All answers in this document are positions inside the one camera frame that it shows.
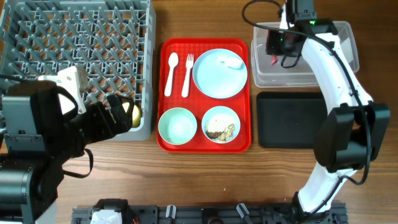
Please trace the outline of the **yellow plastic cup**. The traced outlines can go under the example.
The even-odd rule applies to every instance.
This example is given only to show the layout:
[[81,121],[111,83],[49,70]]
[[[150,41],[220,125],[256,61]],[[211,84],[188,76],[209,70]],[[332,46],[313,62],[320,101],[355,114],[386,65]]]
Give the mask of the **yellow plastic cup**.
[[[127,109],[129,107],[129,103],[125,102],[122,104],[125,112],[127,112]],[[142,112],[141,109],[137,106],[134,105],[133,109],[132,109],[132,127],[133,128],[137,128],[140,126],[141,124],[141,118],[142,118]]]

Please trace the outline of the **white plastic spoon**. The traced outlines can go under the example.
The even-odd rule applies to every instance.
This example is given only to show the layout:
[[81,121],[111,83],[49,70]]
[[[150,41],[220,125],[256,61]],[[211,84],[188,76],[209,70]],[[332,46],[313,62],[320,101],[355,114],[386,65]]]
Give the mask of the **white plastic spoon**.
[[164,90],[165,96],[171,96],[171,94],[172,94],[174,68],[178,65],[178,55],[176,52],[173,52],[170,54],[168,64],[169,64],[169,74],[167,77],[167,82],[166,82],[165,90]]

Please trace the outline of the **white plastic fork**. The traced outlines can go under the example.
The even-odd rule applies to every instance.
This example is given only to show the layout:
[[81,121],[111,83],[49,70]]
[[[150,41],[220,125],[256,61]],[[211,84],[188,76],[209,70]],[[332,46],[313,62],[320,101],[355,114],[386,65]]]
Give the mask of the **white plastic fork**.
[[183,83],[183,87],[182,87],[182,97],[183,98],[186,98],[189,94],[190,72],[191,72],[191,69],[193,68],[193,63],[194,63],[194,55],[188,54],[186,64],[185,64],[186,74],[185,74],[184,83]]

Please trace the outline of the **light blue bowl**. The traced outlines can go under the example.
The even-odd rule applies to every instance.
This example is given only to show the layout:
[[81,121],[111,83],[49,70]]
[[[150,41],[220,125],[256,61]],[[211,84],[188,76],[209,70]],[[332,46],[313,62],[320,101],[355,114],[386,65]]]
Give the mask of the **light blue bowl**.
[[[235,125],[235,131],[233,132],[233,137],[227,141],[227,142],[216,142],[216,141],[212,141],[205,133],[205,124],[206,122],[212,118],[214,115],[216,114],[225,114],[228,116],[231,116],[234,119],[234,125]],[[215,106],[210,108],[204,115],[201,121],[201,127],[202,127],[202,131],[204,133],[204,135],[211,141],[211,142],[215,142],[217,144],[226,144],[226,143],[230,143],[232,142],[235,138],[237,138],[240,130],[241,130],[241,122],[240,122],[240,118],[237,115],[237,113],[232,110],[231,108],[228,108],[226,106]]]

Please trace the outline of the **white tissue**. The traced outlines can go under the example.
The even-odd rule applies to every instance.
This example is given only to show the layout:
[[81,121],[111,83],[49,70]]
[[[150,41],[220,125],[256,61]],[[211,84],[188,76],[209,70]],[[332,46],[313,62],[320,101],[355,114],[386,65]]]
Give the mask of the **white tissue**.
[[243,65],[243,61],[240,58],[236,57],[218,57],[218,61],[222,63],[225,67],[229,67],[232,69],[240,69]]

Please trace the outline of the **black plastic tray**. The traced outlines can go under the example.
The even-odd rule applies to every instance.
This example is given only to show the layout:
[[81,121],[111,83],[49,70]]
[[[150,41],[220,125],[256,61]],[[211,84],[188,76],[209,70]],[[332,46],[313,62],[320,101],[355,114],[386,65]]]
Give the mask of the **black plastic tray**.
[[267,148],[311,149],[327,117],[320,92],[263,91],[256,104],[259,144]]

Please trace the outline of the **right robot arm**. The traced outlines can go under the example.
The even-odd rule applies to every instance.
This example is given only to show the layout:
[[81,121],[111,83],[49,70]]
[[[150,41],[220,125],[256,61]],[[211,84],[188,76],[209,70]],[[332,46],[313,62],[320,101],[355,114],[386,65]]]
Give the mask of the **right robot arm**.
[[387,105],[375,103],[355,77],[341,49],[331,19],[319,19],[313,1],[286,1],[278,6],[276,38],[268,43],[272,55],[304,59],[325,99],[327,117],[313,150],[317,160],[304,187],[294,196],[299,222],[324,218],[346,181],[362,185],[368,178],[387,125]]

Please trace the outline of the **grey dishwasher rack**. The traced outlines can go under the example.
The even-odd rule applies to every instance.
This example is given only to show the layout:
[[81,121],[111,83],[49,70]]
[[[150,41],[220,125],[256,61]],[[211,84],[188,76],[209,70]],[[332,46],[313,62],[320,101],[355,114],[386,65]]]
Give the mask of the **grey dishwasher rack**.
[[84,104],[132,98],[140,123],[116,139],[144,141],[151,133],[155,30],[151,0],[2,1],[1,91],[18,78],[84,68]]

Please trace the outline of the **green plastic bowl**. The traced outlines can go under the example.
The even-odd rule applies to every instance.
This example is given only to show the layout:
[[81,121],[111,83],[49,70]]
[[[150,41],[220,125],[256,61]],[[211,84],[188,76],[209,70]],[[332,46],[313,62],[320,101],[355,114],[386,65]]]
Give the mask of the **green plastic bowl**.
[[161,115],[158,132],[165,142],[179,146],[194,137],[197,126],[197,119],[192,112],[186,108],[175,107]]

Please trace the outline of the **red plastic tray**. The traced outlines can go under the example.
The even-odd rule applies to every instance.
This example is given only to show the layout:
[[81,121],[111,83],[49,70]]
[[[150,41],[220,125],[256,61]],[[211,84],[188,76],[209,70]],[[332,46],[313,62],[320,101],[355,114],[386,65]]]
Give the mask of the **red plastic tray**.
[[[244,63],[249,63],[248,47],[237,38],[172,38],[164,42],[160,57],[159,74],[159,100],[157,117],[174,107],[188,109],[195,115],[198,130],[191,141],[181,146],[174,146],[157,135],[157,143],[167,152],[175,153],[240,153],[244,152],[252,141],[251,97],[249,81],[245,82],[243,89],[235,96],[225,100],[217,100],[203,94],[191,80],[190,92],[187,98],[181,96],[185,78],[185,62],[188,54],[199,57],[207,50],[226,49],[236,53]],[[172,95],[166,97],[164,88],[169,74],[168,59],[171,53],[177,53],[179,63],[174,71],[174,84]],[[203,133],[201,119],[203,115],[214,106],[226,106],[236,112],[240,119],[240,128],[236,128],[238,136],[229,143],[218,144],[212,142]]]

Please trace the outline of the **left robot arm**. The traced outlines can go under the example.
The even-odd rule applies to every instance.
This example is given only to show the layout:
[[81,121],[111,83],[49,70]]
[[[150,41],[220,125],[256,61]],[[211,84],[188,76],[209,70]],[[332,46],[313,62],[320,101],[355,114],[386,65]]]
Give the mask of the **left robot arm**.
[[25,81],[2,98],[7,154],[1,156],[1,221],[37,223],[58,197],[67,160],[87,154],[86,145],[111,139],[132,128],[134,101],[110,95],[78,112],[76,99],[55,82]]

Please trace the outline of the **food scraps and rice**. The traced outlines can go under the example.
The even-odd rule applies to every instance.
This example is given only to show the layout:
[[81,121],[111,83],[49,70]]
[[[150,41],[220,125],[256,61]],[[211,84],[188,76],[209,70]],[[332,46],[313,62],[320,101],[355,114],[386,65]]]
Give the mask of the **food scraps and rice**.
[[216,142],[227,142],[235,131],[234,119],[225,114],[216,114],[205,124],[205,133]]

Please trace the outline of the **red snack wrapper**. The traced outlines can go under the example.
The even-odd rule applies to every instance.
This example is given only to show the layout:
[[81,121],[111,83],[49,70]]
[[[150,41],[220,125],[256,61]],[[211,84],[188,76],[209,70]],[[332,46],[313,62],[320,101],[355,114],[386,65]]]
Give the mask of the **red snack wrapper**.
[[273,56],[272,56],[272,60],[271,60],[271,65],[272,65],[272,66],[275,65],[277,62],[278,62],[277,56],[276,56],[276,55],[273,55]]

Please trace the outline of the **large light blue plate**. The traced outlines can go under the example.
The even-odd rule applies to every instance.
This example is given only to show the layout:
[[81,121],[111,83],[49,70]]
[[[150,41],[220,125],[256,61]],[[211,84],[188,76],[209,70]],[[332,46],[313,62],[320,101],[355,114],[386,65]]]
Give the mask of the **large light blue plate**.
[[227,49],[211,49],[202,53],[193,66],[193,82],[206,96],[216,99],[237,95],[248,80],[247,66],[243,61],[240,69],[225,67],[218,57],[236,57],[243,59]]

